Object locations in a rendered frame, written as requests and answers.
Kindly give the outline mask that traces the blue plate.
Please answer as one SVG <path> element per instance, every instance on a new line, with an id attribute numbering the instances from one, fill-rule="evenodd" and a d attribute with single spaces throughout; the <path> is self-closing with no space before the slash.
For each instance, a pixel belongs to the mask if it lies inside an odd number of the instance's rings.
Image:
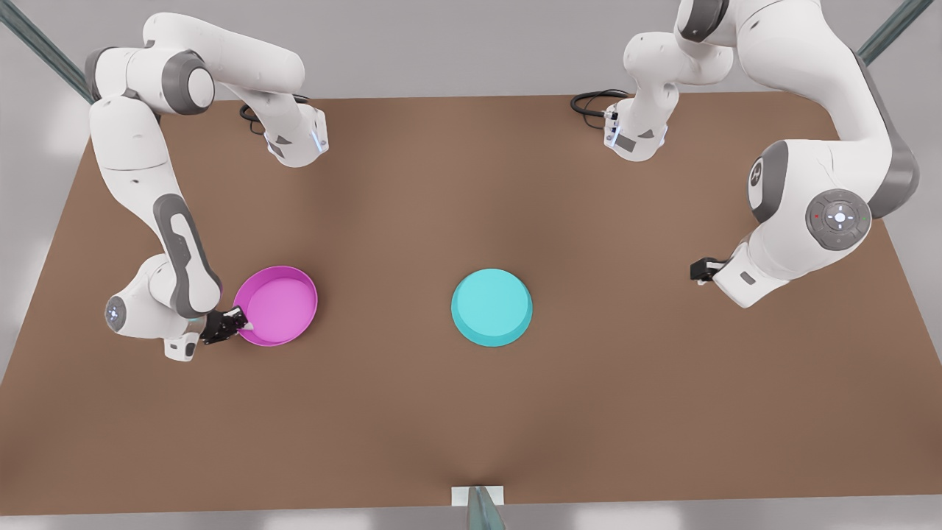
<path id="1" fill-rule="evenodd" d="M 504 269 L 478 269 L 452 294 L 450 310 L 458 332 L 475 345 L 501 347 L 531 325 L 533 301 L 527 286 Z"/>

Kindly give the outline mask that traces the pink plate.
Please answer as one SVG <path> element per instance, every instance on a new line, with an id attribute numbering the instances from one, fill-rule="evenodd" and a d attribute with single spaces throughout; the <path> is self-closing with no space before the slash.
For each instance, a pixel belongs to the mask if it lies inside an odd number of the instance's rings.
<path id="1" fill-rule="evenodd" d="M 302 335 L 316 315 L 319 295 L 306 272 L 289 266 L 262 269 L 235 293 L 252 328 L 238 330 L 253 345 L 284 345 Z"/>

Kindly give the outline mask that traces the silver frame post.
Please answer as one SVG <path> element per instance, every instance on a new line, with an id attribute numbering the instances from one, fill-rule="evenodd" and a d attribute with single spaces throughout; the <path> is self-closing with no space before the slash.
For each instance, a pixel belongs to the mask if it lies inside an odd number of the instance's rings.
<path id="1" fill-rule="evenodd" d="M 865 65 L 872 64 L 933 2 L 935 0 L 902 1 L 894 13 L 862 44 L 857 51 L 858 57 Z"/>
<path id="2" fill-rule="evenodd" d="M 73 88 L 88 104 L 94 98 L 85 83 L 85 75 L 60 47 L 51 41 L 11 0 L 0 0 L 0 22 L 33 51 L 61 80 Z"/>
<path id="3" fill-rule="evenodd" d="M 504 504 L 504 486 L 451 487 L 451 506 L 467 508 L 467 530 L 507 530 L 498 510 Z"/>

